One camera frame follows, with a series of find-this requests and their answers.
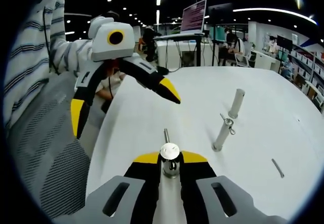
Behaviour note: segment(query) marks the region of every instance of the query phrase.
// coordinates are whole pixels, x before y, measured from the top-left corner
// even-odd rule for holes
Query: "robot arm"
[[[71,102],[73,134],[81,137],[90,107],[100,81],[106,78],[110,59],[119,59],[121,72],[134,77],[141,85],[153,90],[161,97],[180,104],[180,97],[171,82],[158,74],[156,69],[133,53],[135,47],[133,28],[129,24],[114,22],[112,18],[99,17],[89,29],[94,37],[92,59],[80,72]]]

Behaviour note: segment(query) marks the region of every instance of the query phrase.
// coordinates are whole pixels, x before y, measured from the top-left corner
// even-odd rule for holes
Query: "laptop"
[[[207,0],[197,2],[183,10],[180,33],[165,35],[154,38],[155,40],[166,40],[174,37],[192,35],[203,35]]]

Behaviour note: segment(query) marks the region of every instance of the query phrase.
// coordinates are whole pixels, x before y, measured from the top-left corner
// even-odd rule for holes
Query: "laptop screen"
[[[206,1],[202,0],[183,10],[180,32],[203,32]]]

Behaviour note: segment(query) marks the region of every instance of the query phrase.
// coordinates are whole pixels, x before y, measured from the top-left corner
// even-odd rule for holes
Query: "yellow circle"
[[[120,42],[118,42],[118,43],[112,43],[112,42],[111,42],[111,36],[112,36],[113,34],[115,34],[115,33],[121,33],[121,34],[122,34],[122,38],[121,38]],[[112,30],[112,31],[110,31],[109,34],[108,34],[107,42],[108,42],[108,44],[110,44],[110,45],[112,45],[112,46],[117,46],[118,44],[120,44],[120,43],[123,41],[124,36],[125,36],[124,31],[119,30],[119,29]]]

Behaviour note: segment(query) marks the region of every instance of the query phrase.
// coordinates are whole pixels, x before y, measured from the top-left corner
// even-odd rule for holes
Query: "monitor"
[[[277,45],[279,47],[282,47],[284,49],[287,49],[288,51],[293,50],[293,41],[287,38],[284,38],[282,36],[277,36]]]
[[[207,0],[197,2],[183,10],[180,33],[202,33]]]
[[[232,3],[218,4],[208,7],[208,13],[212,22],[228,21],[233,14]]]

